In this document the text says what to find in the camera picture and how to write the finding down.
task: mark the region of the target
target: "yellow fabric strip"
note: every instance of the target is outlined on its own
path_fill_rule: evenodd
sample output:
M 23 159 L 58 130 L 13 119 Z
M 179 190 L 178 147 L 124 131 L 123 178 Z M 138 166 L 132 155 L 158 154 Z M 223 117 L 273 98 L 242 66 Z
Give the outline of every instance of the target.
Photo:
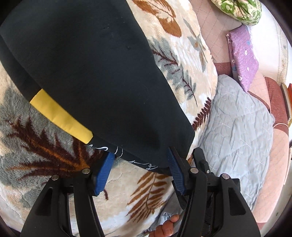
M 74 119 L 56 101 L 54 101 L 43 89 L 41 89 L 30 101 L 31 105 L 40 111 L 51 122 L 63 129 L 73 137 L 89 143 L 93 137 L 90 130 Z

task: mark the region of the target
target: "gray quilted fabric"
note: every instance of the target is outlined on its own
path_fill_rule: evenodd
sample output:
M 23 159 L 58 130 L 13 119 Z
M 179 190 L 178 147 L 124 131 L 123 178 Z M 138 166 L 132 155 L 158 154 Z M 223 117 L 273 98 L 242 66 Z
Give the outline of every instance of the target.
M 252 210 L 269 166 L 275 118 L 231 77 L 218 77 L 209 123 L 199 146 L 211 172 L 239 178 Z

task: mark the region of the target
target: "silver bolt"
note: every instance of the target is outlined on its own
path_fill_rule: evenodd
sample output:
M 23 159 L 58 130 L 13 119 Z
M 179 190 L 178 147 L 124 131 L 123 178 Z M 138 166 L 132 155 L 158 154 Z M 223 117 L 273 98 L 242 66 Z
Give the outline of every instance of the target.
M 89 168 L 84 168 L 83 170 L 82 170 L 82 173 L 83 174 L 89 174 L 90 173 L 90 169 Z
M 193 174 L 197 174 L 197 173 L 199 173 L 199 170 L 197 168 L 191 168 L 191 172 Z
M 57 180 L 59 178 L 59 175 L 53 175 L 52 180 Z
M 222 174 L 222 178 L 224 178 L 225 180 L 229 179 L 230 176 L 228 174 Z

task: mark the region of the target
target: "green fabric bundle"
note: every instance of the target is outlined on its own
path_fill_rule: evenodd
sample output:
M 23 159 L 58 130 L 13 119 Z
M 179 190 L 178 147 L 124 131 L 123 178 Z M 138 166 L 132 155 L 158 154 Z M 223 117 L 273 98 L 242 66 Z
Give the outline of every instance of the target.
M 259 0 L 212 0 L 221 11 L 246 25 L 256 25 L 262 16 Z

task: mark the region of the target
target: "purple floral fabric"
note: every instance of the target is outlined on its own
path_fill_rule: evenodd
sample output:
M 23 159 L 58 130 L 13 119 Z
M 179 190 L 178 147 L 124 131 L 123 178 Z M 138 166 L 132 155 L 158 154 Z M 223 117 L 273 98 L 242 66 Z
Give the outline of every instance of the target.
M 258 71 L 258 61 L 253 54 L 251 36 L 246 25 L 234 29 L 227 35 L 233 78 L 245 92 L 248 91 Z

